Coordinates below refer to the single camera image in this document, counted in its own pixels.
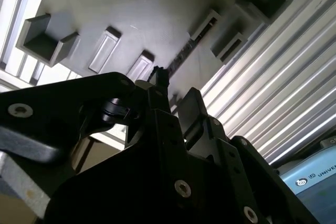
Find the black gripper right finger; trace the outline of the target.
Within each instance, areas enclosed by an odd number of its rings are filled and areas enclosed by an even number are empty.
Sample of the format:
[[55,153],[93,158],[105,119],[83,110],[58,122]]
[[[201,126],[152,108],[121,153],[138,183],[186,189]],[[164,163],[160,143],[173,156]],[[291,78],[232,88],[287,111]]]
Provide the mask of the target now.
[[251,143],[227,137],[198,89],[188,91],[178,114],[186,149],[210,168],[204,187],[219,208],[211,209],[211,217],[225,223],[318,223]]

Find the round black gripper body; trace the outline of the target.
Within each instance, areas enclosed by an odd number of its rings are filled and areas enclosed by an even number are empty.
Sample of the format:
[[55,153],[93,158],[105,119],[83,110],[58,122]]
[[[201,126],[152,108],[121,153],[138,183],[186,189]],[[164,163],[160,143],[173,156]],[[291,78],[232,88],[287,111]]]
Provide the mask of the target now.
[[137,143],[63,183],[45,223],[237,223],[212,159]]

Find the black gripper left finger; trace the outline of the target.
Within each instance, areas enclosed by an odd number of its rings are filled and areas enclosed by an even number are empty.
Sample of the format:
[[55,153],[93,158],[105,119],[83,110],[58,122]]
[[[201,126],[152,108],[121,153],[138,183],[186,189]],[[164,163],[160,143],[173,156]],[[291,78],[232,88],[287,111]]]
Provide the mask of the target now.
[[148,81],[112,72],[2,93],[1,191],[49,203],[75,176],[70,156],[77,144],[115,124],[129,127],[126,149],[147,143],[184,157],[168,86],[168,70],[155,67]]

